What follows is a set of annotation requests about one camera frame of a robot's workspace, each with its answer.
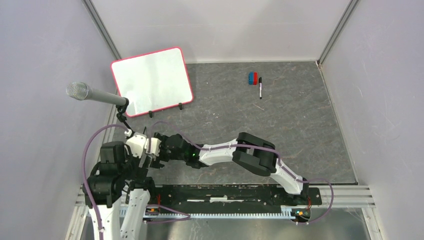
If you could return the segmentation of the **pink framed whiteboard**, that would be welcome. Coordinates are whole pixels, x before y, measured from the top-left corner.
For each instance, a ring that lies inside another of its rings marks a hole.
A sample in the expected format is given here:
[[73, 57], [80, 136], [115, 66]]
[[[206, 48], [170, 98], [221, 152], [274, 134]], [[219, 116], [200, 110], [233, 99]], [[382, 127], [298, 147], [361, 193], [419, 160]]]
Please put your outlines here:
[[180, 47], [116, 60], [110, 69], [120, 96], [129, 100], [130, 118], [191, 103], [189, 73]]

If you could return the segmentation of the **white whiteboard marker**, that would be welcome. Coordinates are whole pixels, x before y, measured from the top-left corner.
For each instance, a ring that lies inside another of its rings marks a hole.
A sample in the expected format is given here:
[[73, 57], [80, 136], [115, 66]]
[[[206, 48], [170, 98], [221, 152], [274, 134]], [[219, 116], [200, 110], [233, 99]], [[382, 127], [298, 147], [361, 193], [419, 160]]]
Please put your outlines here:
[[258, 78], [258, 85], [259, 85], [259, 99], [263, 99], [263, 80], [262, 77]]

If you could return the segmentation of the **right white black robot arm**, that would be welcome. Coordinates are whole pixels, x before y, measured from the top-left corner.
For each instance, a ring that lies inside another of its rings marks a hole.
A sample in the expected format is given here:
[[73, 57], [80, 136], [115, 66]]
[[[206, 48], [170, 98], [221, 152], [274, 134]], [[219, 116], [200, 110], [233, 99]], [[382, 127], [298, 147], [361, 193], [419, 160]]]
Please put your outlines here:
[[295, 204], [302, 204], [309, 198], [307, 180], [282, 162], [275, 145], [247, 132], [213, 145], [192, 143], [181, 134], [166, 136], [156, 132], [154, 138], [160, 140], [160, 144], [159, 155], [150, 164], [152, 168], [160, 169], [170, 160], [183, 161], [194, 169], [234, 162], [254, 175], [271, 177]]

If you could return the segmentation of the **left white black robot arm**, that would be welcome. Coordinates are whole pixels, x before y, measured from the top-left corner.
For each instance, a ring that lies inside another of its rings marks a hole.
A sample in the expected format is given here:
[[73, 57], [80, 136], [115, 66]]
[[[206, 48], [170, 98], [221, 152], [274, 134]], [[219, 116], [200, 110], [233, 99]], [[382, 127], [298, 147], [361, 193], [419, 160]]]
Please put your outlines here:
[[100, 161], [83, 186], [94, 239], [140, 239], [147, 205], [160, 203], [154, 180], [147, 176], [160, 144], [157, 138], [135, 134], [126, 142], [101, 146]]

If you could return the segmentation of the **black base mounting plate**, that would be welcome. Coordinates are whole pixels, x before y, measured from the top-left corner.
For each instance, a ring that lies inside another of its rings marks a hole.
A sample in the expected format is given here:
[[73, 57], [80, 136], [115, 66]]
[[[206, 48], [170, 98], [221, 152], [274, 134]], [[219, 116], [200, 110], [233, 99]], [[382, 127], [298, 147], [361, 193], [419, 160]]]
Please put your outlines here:
[[279, 213], [281, 207], [319, 206], [323, 201], [317, 187], [294, 195], [278, 184], [164, 184], [153, 188], [148, 203], [186, 214], [267, 214]]

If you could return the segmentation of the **black microphone stand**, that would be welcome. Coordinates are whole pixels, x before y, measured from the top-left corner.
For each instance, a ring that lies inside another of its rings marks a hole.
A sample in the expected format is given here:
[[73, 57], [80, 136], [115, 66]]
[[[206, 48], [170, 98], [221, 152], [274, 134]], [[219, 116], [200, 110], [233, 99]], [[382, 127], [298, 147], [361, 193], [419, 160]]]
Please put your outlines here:
[[124, 101], [125, 101], [125, 103], [123, 104], [123, 105], [119, 105], [119, 104], [116, 104], [115, 105], [115, 108], [116, 108], [116, 111], [117, 111], [117, 113], [116, 113], [116, 117], [117, 117], [117, 120], [119, 121], [119, 122], [121, 122], [121, 123], [123, 123], [124, 124], [124, 126], [127, 128], [127, 130], [129, 131], [129, 134], [132, 136], [135, 132], [134, 132], [134, 130], [130, 127], [130, 125], [127, 123], [127, 117], [125, 116], [125, 113], [126, 113], [126, 110], [127, 110], [127, 107], [129, 106], [129, 104], [130, 104], [130, 101], [129, 101], [129, 99], [128, 98], [126, 98], [126, 97], [124, 97], [123, 98], [124, 99]]

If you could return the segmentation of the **grey microphone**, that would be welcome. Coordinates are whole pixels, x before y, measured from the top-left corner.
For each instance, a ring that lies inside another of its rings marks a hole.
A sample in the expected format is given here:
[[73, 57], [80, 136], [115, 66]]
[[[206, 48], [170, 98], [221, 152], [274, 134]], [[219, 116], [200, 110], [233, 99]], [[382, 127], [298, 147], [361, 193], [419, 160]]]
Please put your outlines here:
[[96, 101], [117, 106], [126, 106], [129, 100], [106, 91], [91, 88], [84, 82], [71, 82], [66, 87], [66, 94], [78, 101]]

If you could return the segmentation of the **blue and red eraser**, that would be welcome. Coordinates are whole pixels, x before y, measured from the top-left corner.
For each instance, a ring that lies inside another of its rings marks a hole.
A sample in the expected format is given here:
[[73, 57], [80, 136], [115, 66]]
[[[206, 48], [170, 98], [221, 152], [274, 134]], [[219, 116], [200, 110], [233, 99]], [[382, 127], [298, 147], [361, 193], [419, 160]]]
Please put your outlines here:
[[258, 73], [257, 72], [250, 72], [248, 74], [248, 84], [253, 85], [253, 86], [258, 84]]

